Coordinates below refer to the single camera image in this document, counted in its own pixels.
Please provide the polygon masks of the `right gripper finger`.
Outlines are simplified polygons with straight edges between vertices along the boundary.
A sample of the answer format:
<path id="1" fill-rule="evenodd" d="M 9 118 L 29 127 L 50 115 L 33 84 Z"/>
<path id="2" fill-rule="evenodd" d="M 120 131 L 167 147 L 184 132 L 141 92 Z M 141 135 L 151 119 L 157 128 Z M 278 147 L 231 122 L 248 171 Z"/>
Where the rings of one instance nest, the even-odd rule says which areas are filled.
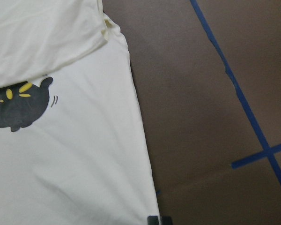
<path id="1" fill-rule="evenodd" d="M 158 216 L 148 216 L 147 225 L 159 225 L 159 217 Z"/>

